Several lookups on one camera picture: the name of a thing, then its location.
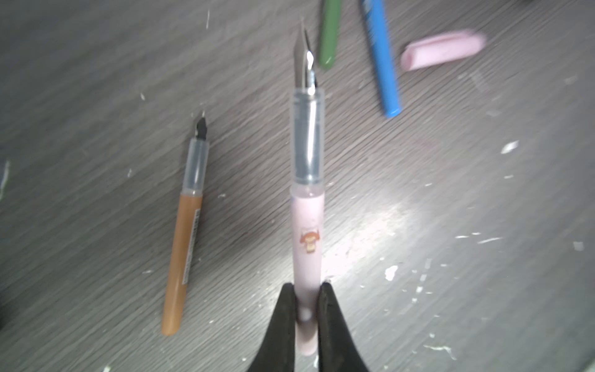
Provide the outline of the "green pen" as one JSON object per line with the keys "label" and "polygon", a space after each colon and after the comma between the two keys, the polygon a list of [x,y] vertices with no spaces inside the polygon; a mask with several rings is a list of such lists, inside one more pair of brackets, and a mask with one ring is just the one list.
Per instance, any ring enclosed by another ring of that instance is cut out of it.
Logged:
{"label": "green pen", "polygon": [[336,61],[336,49],[341,20],[341,0],[321,2],[322,14],[319,30],[319,65],[328,70]]}

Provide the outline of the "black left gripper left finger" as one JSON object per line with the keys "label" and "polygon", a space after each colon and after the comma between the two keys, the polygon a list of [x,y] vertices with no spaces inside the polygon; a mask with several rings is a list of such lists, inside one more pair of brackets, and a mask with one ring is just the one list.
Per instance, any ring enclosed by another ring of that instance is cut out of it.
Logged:
{"label": "black left gripper left finger", "polygon": [[281,287],[267,331],[248,372],[294,372],[297,305],[294,285]]}

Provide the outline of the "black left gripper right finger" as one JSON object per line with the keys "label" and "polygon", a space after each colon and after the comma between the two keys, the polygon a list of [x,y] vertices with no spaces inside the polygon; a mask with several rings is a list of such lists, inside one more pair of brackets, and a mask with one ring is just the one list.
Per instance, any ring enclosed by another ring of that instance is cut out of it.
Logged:
{"label": "black left gripper right finger", "polygon": [[319,371],[369,372],[360,356],[330,283],[321,285],[318,304]]}

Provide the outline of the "orange brown pen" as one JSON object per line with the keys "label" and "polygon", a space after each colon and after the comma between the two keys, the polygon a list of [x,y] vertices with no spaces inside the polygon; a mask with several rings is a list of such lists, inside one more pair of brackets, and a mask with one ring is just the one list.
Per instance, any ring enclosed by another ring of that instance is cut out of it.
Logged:
{"label": "orange brown pen", "polygon": [[179,198],[161,322],[164,336],[173,336],[181,327],[205,186],[209,155],[207,132],[206,119],[201,117],[190,140]]}

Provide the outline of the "pink fountain pen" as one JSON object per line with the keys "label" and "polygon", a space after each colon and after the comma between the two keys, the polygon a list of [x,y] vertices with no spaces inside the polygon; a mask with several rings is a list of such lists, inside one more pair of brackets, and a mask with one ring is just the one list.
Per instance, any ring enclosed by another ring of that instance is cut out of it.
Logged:
{"label": "pink fountain pen", "polygon": [[325,95],[316,80],[315,57],[303,23],[294,45],[290,127],[296,344],[303,355],[311,356],[318,348],[316,311],[322,283]]}

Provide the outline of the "blue pen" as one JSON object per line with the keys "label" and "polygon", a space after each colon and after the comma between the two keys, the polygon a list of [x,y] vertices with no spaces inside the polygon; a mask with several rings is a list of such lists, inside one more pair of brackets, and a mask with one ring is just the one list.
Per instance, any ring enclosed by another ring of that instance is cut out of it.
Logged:
{"label": "blue pen", "polygon": [[384,3],[381,0],[363,0],[361,3],[384,115],[393,118],[401,113],[401,99]]}

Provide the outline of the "pink pen cap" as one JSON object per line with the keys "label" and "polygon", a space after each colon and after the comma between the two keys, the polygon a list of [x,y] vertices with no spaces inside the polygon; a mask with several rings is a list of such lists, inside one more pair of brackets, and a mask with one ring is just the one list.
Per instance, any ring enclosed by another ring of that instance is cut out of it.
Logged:
{"label": "pink pen cap", "polygon": [[413,71],[463,60],[482,51],[486,41],[484,34],[469,29],[416,40],[404,49],[401,69]]}

